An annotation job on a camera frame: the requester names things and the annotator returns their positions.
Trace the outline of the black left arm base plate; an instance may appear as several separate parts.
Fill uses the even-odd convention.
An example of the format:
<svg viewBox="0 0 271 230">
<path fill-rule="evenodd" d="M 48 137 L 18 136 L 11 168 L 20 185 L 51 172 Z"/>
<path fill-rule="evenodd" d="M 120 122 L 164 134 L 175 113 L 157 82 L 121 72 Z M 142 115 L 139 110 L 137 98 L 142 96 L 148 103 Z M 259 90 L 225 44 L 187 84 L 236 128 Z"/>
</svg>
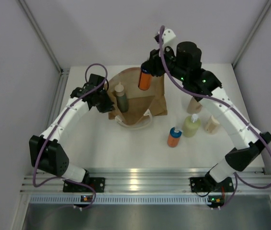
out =
<svg viewBox="0 0 271 230">
<path fill-rule="evenodd" d="M 63 192 L 64 193 L 89 193 L 92 190 L 96 193 L 103 193 L 105 189 L 106 178 L 104 177 L 91 177 L 88 180 L 86 186 L 84 184 L 71 182 L 69 180 L 64 181 Z"/>
</svg>

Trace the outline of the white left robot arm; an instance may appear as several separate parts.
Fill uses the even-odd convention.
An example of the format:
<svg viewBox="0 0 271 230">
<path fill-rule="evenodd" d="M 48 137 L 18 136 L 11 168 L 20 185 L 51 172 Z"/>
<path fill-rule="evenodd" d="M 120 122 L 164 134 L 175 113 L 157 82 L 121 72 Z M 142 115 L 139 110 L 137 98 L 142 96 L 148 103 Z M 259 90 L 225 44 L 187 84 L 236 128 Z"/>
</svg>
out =
<svg viewBox="0 0 271 230">
<path fill-rule="evenodd" d="M 67 105 L 55 121 L 42 134 L 30 138 L 31 164 L 35 170 L 70 179 L 79 191 L 89 189 L 89 172 L 69 161 L 64 146 L 78 121 L 92 107 L 102 114 L 114 110 L 114 102 L 104 87 L 105 82 L 105 77 L 91 74 L 83 88 L 77 87 L 72 91 Z"/>
</svg>

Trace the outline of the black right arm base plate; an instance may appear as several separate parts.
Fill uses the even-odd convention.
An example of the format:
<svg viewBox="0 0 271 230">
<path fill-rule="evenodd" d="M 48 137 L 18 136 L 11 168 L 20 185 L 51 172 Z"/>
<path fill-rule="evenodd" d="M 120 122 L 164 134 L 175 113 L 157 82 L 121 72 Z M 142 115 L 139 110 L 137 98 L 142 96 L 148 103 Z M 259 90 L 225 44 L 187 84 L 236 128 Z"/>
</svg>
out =
<svg viewBox="0 0 271 230">
<path fill-rule="evenodd" d="M 234 184 L 231 177 L 227 177 L 222 182 L 210 182 L 205 177 L 190 177 L 190 186 L 193 193 L 208 192 L 233 192 Z"/>
</svg>

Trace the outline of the yellow-green pump bottle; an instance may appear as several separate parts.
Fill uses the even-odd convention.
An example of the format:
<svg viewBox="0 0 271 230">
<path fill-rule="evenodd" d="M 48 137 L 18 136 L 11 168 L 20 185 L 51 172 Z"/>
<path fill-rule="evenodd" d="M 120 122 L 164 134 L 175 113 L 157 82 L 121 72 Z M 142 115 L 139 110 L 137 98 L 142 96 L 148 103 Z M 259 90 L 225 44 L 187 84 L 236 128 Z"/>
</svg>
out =
<svg viewBox="0 0 271 230">
<path fill-rule="evenodd" d="M 183 130 L 182 134 L 187 138 L 191 138 L 196 134 L 200 126 L 201 126 L 201 121 L 199 119 L 198 114 L 189 115 L 184 120 L 184 123 L 182 126 L 182 130 Z"/>
</svg>

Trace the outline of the beige round pump bottle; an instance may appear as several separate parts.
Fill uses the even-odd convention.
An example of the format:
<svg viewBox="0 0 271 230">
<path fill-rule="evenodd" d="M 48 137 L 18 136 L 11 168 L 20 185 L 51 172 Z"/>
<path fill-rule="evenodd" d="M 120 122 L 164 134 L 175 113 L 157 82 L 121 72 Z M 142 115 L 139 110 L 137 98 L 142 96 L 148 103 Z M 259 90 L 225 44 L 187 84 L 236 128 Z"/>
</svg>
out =
<svg viewBox="0 0 271 230">
<path fill-rule="evenodd" d="M 191 98 L 189 105 L 187 107 L 188 114 L 198 114 L 202 109 L 202 105 L 196 101 L 194 97 Z"/>
</svg>

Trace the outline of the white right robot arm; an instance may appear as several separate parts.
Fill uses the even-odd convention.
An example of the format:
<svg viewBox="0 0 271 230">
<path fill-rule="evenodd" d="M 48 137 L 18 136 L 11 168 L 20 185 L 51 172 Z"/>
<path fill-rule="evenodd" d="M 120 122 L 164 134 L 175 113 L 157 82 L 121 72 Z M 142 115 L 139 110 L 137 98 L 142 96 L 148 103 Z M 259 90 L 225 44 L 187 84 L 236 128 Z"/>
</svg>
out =
<svg viewBox="0 0 271 230">
<path fill-rule="evenodd" d="M 206 187 L 217 190 L 224 179 L 243 171 L 264 149 L 269 149 L 271 134 L 261 133 L 239 112 L 220 80 L 202 68 L 201 55 L 193 42 L 181 42 L 175 51 L 159 42 L 159 49 L 150 52 L 141 71 L 154 77 L 167 74 L 172 82 L 181 81 L 177 87 L 205 107 L 231 138 L 234 149 L 205 175 Z"/>
</svg>

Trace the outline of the cream pump bottle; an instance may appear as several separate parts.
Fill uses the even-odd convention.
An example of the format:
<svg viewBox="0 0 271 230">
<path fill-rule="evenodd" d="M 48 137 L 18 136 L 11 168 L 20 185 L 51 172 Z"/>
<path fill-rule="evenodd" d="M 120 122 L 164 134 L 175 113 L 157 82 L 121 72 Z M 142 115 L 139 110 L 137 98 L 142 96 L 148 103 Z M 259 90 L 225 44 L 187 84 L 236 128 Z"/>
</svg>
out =
<svg viewBox="0 0 271 230">
<path fill-rule="evenodd" d="M 220 128 L 220 123 L 212 115 L 212 116 L 210 116 L 209 120 L 207 121 L 204 129 L 208 134 L 213 135 L 219 130 L 219 128 Z"/>
</svg>

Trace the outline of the orange bottle dark cap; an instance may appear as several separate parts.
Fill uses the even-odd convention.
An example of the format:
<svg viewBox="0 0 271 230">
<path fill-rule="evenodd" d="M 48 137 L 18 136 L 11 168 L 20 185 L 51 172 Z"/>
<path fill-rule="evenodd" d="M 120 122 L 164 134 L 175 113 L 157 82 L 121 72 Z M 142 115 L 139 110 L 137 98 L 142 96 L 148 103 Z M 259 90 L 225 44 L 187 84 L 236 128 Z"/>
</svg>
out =
<svg viewBox="0 0 271 230">
<path fill-rule="evenodd" d="M 141 68 L 138 87 L 140 90 L 146 91 L 150 88 L 152 75 L 145 69 Z"/>
</svg>

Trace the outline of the olive bottle beige cap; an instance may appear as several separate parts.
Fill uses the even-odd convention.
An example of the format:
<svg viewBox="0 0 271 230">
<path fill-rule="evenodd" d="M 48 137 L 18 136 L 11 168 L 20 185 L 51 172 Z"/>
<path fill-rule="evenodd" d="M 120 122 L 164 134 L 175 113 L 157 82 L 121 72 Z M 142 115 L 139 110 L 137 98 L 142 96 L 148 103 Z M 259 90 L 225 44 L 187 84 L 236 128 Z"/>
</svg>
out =
<svg viewBox="0 0 271 230">
<path fill-rule="evenodd" d="M 129 109 L 128 99 L 124 90 L 124 86 L 119 82 L 115 88 L 115 96 L 117 100 L 117 106 L 122 113 L 125 113 Z"/>
</svg>

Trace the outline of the orange bottle blue cap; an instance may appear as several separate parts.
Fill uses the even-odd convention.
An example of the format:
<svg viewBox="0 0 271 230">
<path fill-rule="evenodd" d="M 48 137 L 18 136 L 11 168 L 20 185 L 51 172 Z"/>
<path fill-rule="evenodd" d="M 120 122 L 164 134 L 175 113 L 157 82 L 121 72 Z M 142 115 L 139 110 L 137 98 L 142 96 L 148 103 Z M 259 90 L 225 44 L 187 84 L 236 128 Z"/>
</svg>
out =
<svg viewBox="0 0 271 230">
<path fill-rule="evenodd" d="M 169 136 L 167 140 L 168 146 L 171 148 L 176 147 L 180 141 L 181 136 L 182 136 L 182 132 L 178 128 L 176 127 L 171 128 L 171 130 L 169 131 Z"/>
</svg>

